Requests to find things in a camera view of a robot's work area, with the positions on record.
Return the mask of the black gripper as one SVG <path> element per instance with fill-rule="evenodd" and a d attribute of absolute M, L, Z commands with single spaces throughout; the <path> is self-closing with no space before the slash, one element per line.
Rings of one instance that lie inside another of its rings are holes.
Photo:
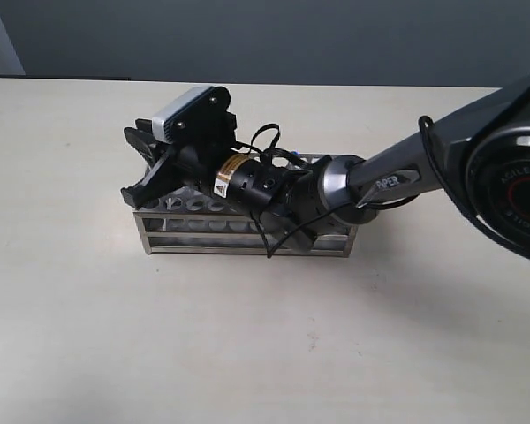
<path fill-rule="evenodd" d="M 241 153 L 237 119 L 229 112 L 230 92 L 226 87 L 215 87 L 219 100 L 216 113 L 177 130 L 171 144 L 155 138 L 150 119 L 137 118 L 134 127 L 124 129 L 126 142 L 150 169 L 140 181 L 120 190 L 125 204 L 144 208 L 187 186 L 239 212 L 259 214 L 305 174 Z"/>

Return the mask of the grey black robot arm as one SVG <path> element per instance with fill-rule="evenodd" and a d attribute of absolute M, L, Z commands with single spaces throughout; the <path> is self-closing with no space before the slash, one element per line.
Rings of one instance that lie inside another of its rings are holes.
<path fill-rule="evenodd" d="M 374 220 L 423 193 L 443 190 L 499 246 L 530 260 L 530 76 L 434 120 L 381 153 L 323 155 L 307 163 L 237 139 L 226 87 L 193 87 L 124 135 L 147 171 L 122 189 L 143 208 L 189 186 L 248 216 L 268 255 L 309 252 L 340 227 Z"/>

